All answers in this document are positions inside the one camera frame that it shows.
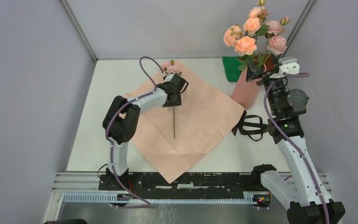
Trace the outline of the pink flower stem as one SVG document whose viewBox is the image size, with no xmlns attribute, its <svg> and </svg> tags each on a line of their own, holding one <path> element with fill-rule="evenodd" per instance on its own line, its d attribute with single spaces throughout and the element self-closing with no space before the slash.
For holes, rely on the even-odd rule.
<svg viewBox="0 0 358 224">
<path fill-rule="evenodd" d="M 287 16 L 281 18 L 280 21 L 267 21 L 265 24 L 268 26 L 266 33 L 267 46 L 266 50 L 275 56 L 283 54 L 287 49 L 287 40 L 282 36 L 286 31 L 285 26 L 289 24 L 291 19 Z"/>
<path fill-rule="evenodd" d="M 173 59 L 162 63 L 161 68 L 163 69 L 163 73 L 162 73 L 163 79 L 166 79 L 166 77 L 170 74 L 174 74 L 178 76 L 182 74 L 182 71 L 177 65 L 175 65 L 175 61 Z M 173 138 L 176 139 L 175 107 L 173 107 L 172 109 L 172 116 L 173 116 Z"/>
</svg>

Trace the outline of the peach flower stem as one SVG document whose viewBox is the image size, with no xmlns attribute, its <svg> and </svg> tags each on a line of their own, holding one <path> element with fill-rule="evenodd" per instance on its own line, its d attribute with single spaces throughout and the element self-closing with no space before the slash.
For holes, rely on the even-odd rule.
<svg viewBox="0 0 358 224">
<path fill-rule="evenodd" d="M 239 26 L 231 26 L 227 29 L 223 36 L 223 42 L 238 54 L 238 60 L 243 64 L 240 68 L 245 68 L 248 59 L 252 59 L 255 56 L 257 50 L 256 39 L 244 34 Z"/>
<path fill-rule="evenodd" d="M 245 37 L 247 44 L 247 55 L 253 60 L 256 58 L 256 42 L 259 36 L 265 35 L 268 32 L 269 25 L 266 24 L 267 16 L 269 15 L 265 8 L 266 1 L 258 0 L 257 6 L 251 9 L 248 19 L 244 23 Z"/>
</svg>

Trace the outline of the pink flower bouquet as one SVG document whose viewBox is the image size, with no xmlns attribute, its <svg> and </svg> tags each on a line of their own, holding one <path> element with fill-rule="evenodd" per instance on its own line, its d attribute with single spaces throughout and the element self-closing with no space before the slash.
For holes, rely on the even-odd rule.
<svg viewBox="0 0 358 224">
<path fill-rule="evenodd" d="M 182 62 L 174 62 L 189 83 L 176 107 L 155 107 L 140 115 L 130 143 L 172 183 L 210 153 L 241 118 L 244 108 Z"/>
</svg>

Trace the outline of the black ribbon gold lettering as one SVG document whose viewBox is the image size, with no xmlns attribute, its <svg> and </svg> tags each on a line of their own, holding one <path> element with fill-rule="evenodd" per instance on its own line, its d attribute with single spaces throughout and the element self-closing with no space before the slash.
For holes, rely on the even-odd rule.
<svg viewBox="0 0 358 224">
<path fill-rule="evenodd" d="M 232 128 L 231 132 L 234 136 L 248 136 L 252 141 L 260 141 L 264 134 L 268 131 L 267 124 L 264 124 L 262 117 L 258 115 L 248 115 L 244 111 L 238 123 Z"/>
</svg>

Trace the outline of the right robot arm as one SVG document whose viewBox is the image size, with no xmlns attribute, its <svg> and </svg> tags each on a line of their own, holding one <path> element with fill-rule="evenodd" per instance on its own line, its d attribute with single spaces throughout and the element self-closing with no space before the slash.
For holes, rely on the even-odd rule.
<svg viewBox="0 0 358 224">
<path fill-rule="evenodd" d="M 312 162 L 299 116 L 307 111 L 309 97 L 301 89 L 288 89 L 290 77 L 301 73 L 296 58 L 256 56 L 245 63 L 246 81 L 265 88 L 263 100 L 268 116 L 268 133 L 278 146 L 291 172 L 294 185 L 271 165 L 254 167 L 250 178 L 255 190 L 268 189 L 286 209 L 291 224 L 337 224 L 345 214 L 326 189 Z"/>
</svg>

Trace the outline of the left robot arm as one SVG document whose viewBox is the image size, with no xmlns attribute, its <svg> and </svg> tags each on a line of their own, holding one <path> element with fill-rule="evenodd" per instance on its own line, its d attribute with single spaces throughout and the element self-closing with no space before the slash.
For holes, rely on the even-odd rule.
<svg viewBox="0 0 358 224">
<path fill-rule="evenodd" d="M 116 96 L 103 120 L 105 138 L 110 142 L 110 167 L 113 173 L 110 184 L 116 190 L 123 190 L 128 184 L 124 175 L 127 163 L 128 144 L 136 133 L 140 115 L 156 107 L 175 107 L 182 105 L 181 94 L 189 83 L 179 75 L 170 74 L 164 82 L 155 84 L 151 91 L 125 98 Z"/>
</svg>

